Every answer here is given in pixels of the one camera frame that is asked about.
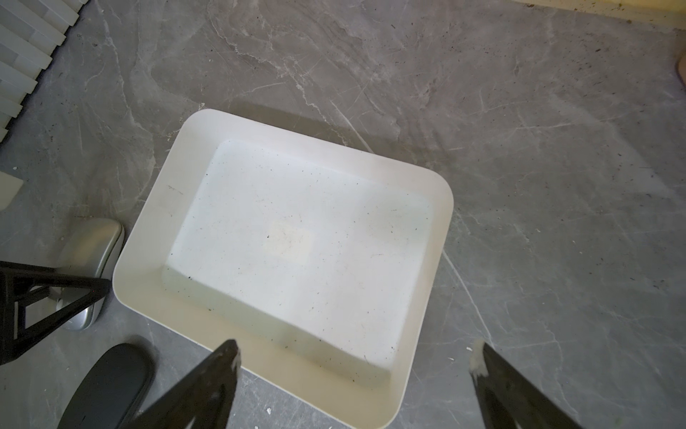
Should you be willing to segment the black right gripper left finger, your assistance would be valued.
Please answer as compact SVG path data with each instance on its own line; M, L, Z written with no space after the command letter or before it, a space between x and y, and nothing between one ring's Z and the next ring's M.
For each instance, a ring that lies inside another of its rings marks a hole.
M239 379L239 345L228 340L191 370L130 428L225 428Z

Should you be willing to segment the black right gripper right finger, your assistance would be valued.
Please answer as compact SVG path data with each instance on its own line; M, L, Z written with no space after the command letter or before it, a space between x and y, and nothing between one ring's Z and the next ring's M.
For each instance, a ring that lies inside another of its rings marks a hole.
M469 373L487 428L581 428L483 339L473 344Z

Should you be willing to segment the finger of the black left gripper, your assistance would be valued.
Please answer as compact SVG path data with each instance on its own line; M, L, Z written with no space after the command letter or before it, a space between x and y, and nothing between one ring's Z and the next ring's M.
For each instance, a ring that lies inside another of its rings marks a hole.
M19 359L110 291L112 282L108 279L3 261L1 363Z

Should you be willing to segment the silver wireless mouse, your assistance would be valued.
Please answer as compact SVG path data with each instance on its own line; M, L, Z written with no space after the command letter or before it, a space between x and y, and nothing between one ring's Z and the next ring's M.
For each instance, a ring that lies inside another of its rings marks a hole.
M69 237L58 260L57 273L112 280L114 268L123 249L125 230L113 219L93 218L82 223ZM53 287L55 310L67 307L86 293L84 290ZM67 321L63 328L82 331L93 325L101 312L105 298L82 310Z

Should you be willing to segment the black wireless mouse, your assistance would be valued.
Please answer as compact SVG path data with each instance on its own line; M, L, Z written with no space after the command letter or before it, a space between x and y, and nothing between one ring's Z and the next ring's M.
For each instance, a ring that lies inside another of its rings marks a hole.
M60 428L123 428L136 414L154 377L143 348L122 343L94 364L67 405Z

